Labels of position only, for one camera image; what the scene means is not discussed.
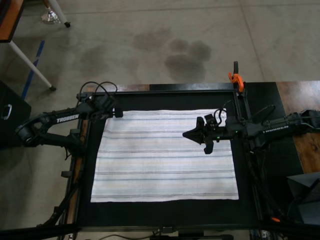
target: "cloth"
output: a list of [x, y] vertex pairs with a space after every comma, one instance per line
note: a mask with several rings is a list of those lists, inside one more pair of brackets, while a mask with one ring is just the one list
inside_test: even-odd
[[[91, 202], [237, 200], [230, 141], [213, 153], [182, 136], [215, 109], [125, 111], [106, 120], [97, 153]], [[225, 125], [226, 114], [221, 114]]]

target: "white table leg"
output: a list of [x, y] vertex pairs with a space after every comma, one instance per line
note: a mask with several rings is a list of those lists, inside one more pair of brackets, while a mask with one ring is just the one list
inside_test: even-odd
[[15, 51], [16, 54], [19, 55], [20, 58], [34, 71], [35, 74], [39, 76], [39, 78], [50, 88], [51, 91], [55, 91], [56, 88], [51, 85], [51, 83], [42, 75], [42, 73], [36, 68], [35, 65], [27, 58], [27, 56], [18, 48], [18, 46], [13, 42], [9, 42], [11, 48]]
[[51, 7], [54, 9], [55, 14], [57, 14], [60, 22], [62, 22], [67, 28], [70, 27], [70, 22], [66, 19], [64, 13], [62, 12], [57, 0], [48, 0]]

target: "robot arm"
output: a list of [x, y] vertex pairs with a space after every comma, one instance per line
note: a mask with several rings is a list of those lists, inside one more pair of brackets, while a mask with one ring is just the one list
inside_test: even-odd
[[80, 104], [75, 108], [45, 112], [19, 126], [16, 134], [20, 137], [22, 143], [26, 147], [36, 147], [44, 144], [60, 146], [66, 148], [74, 156], [81, 156], [84, 154], [84, 149], [80, 140], [79, 129], [72, 129], [68, 136], [62, 136], [48, 133], [49, 128], [76, 119], [96, 121], [112, 118], [114, 115], [116, 118], [123, 116], [122, 111], [118, 108], [113, 112], [116, 100], [110, 94], [95, 97], [92, 92], [84, 92], [81, 95], [78, 94], [77, 98]]
[[287, 136], [320, 133], [320, 111], [304, 110], [294, 112], [283, 118], [278, 118], [265, 123], [239, 122], [235, 116], [229, 116], [225, 126], [219, 126], [217, 119], [212, 114], [196, 120], [196, 128], [182, 135], [198, 144], [205, 144], [205, 154], [211, 154], [214, 142], [232, 140], [235, 137], [248, 139], [250, 149], [263, 148], [272, 141]]

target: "black tabletop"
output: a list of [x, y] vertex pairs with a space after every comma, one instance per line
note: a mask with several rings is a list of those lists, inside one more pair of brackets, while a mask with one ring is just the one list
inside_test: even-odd
[[[215, 89], [230, 89], [231, 84], [214, 84]], [[129, 110], [196, 110], [220, 108], [232, 100], [231, 91], [193, 91], [195, 85], [151, 85], [148, 93], [120, 93], [119, 106]], [[270, 118], [285, 115], [281, 98], [275, 83], [248, 83], [248, 103], [252, 113], [274, 104], [276, 110]], [[79, 196], [77, 224], [83, 228], [104, 228], [135, 226], [137, 230], [145, 226], [170, 226], [183, 228], [197, 226], [210, 229], [254, 228], [258, 225], [252, 186], [247, 171], [246, 158], [239, 140], [231, 141], [239, 200], [176, 200], [166, 202], [103, 202], [91, 203], [97, 152], [105, 121], [90, 125], [87, 137], [84, 184]], [[270, 191], [282, 207], [291, 201], [286, 176], [303, 173], [292, 138], [275, 142], [271, 146], [266, 168]]]

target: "wet spot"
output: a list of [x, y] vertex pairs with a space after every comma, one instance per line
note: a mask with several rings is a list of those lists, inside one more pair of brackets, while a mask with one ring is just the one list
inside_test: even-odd
[[189, 43], [186, 40], [175, 39], [170, 43], [170, 49], [173, 52], [186, 52], [189, 48]]
[[80, 60], [80, 69], [85, 77], [97, 77], [100, 74], [108, 72], [108, 65], [104, 59], [106, 48], [96, 46], [86, 50]]
[[135, 79], [136, 83], [139, 83], [138, 78], [138, 68], [139, 68], [139, 60], [135, 57], [126, 57], [121, 60], [123, 67], [127, 70], [127, 72]]
[[172, 79], [180, 83], [196, 83], [205, 79], [203, 62], [187, 54], [169, 56], [164, 62]]
[[211, 58], [211, 47], [202, 41], [196, 41], [191, 44], [189, 54], [199, 61], [209, 61]]
[[143, 32], [136, 35], [133, 40], [133, 47], [148, 52], [160, 49], [172, 36], [169, 28], [161, 28], [157, 31]]

